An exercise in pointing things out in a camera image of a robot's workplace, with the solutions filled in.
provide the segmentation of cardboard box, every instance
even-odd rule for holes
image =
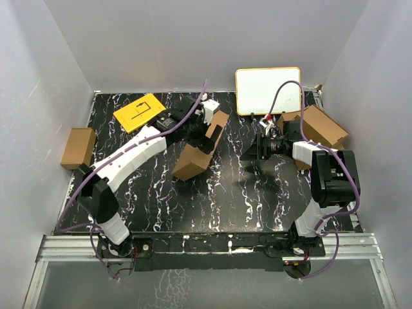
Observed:
[[[222,111],[218,111],[214,114],[211,122],[211,126],[206,132],[207,137],[211,137],[216,125],[221,126],[225,129],[226,122],[228,120],[228,114],[225,114]],[[182,153],[180,154],[179,160],[176,163],[172,175],[177,177],[180,180],[186,181],[192,177],[199,175],[200,173],[207,170],[209,163],[211,162],[212,155],[216,150],[216,146],[219,143],[221,133],[214,145],[214,149],[210,154],[205,154],[201,152],[198,148],[192,147],[189,144],[186,144]]]
[[[283,122],[299,120],[300,118],[300,111],[282,114],[277,122],[282,134]],[[315,105],[308,106],[304,109],[303,131],[310,140],[339,150],[344,149],[342,143],[348,136],[348,132]],[[295,160],[295,162],[299,171],[310,168],[309,165],[303,162],[297,160]]]
[[[61,165],[69,170],[76,169],[83,163],[90,165],[95,141],[96,133],[92,128],[82,127],[71,129]]]

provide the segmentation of black marble surface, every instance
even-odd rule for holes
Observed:
[[[89,127],[97,134],[92,162],[116,151],[137,131],[127,134],[113,112],[142,97],[141,93],[101,94],[94,99]],[[184,95],[197,93],[155,93],[167,108],[178,104]],[[197,177],[182,182],[172,177],[173,167],[183,144],[173,145],[151,158],[115,193],[120,215],[137,232],[248,232],[286,231],[300,217],[310,201],[310,174],[297,171],[292,159],[272,156],[252,164],[239,160],[242,151],[260,130],[257,120],[236,114],[235,93],[209,93],[230,115],[209,168]],[[74,177],[70,194],[79,186]],[[75,204],[63,227],[88,220]],[[351,230],[348,218],[329,226]]]

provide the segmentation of white wall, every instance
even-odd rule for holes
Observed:
[[[43,0],[2,0],[0,15],[0,308],[20,308],[67,189],[70,128],[86,124],[93,92]]]
[[[324,86],[326,111],[349,132],[359,215],[377,235],[399,308],[411,308],[412,1],[371,1]]]
[[[91,87],[234,90],[239,68],[324,83],[368,0],[45,0]]]

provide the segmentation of purple cable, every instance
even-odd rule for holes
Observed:
[[[277,96],[279,95],[279,92],[282,89],[282,87],[286,84],[289,84],[289,83],[297,84],[299,86],[300,90],[302,91],[302,108],[301,108],[300,130],[301,130],[301,135],[302,135],[303,140],[305,142],[308,142],[312,145],[317,146],[318,148],[321,148],[321,149],[324,149],[324,150],[328,151],[337,160],[337,163],[339,164],[339,166],[343,170],[343,173],[345,174],[345,176],[349,180],[349,183],[350,183],[350,185],[352,186],[352,189],[353,189],[353,193],[355,194],[355,201],[356,202],[355,202],[354,208],[351,211],[335,212],[333,214],[327,214],[327,215],[323,216],[322,219],[319,220],[319,222],[315,226],[315,231],[317,231],[319,229],[319,227],[322,225],[323,221],[328,219],[328,218],[338,217],[338,216],[347,216],[349,214],[353,214],[354,212],[356,212],[357,209],[359,208],[359,203],[360,203],[361,200],[360,200],[359,192],[356,188],[355,182],[353,181],[352,177],[350,176],[350,173],[349,173],[348,169],[346,168],[346,166],[343,164],[342,160],[337,156],[337,153],[335,151],[333,151],[332,149],[330,149],[329,147],[326,147],[326,146],[323,146],[321,144],[316,144],[314,142],[309,141],[309,139],[304,134],[304,132],[303,132],[303,113],[304,113],[305,98],[304,98],[303,87],[299,82],[297,82],[295,80],[288,80],[288,81],[284,82],[282,85],[280,85],[279,89],[277,89],[277,91],[276,91],[275,98],[273,100],[272,106],[269,109],[268,114],[269,115],[272,114],[273,108],[274,108],[275,103],[276,103]],[[325,236],[327,236],[331,233],[335,233],[335,235],[336,235],[336,249],[335,249],[335,253],[333,254],[333,257],[331,258],[330,262],[325,267],[323,267],[322,269],[314,272],[313,274],[308,274],[307,276],[304,276],[303,279],[311,278],[311,277],[314,277],[316,275],[319,275],[319,274],[323,273],[325,270],[330,268],[331,265],[333,264],[333,262],[336,260],[336,256],[337,256],[337,253],[338,253],[338,250],[339,250],[339,235],[338,235],[337,231],[336,230],[329,230],[328,232],[325,232],[324,234],[318,234],[316,232],[316,234],[321,238],[323,238],[323,237],[325,237]]]

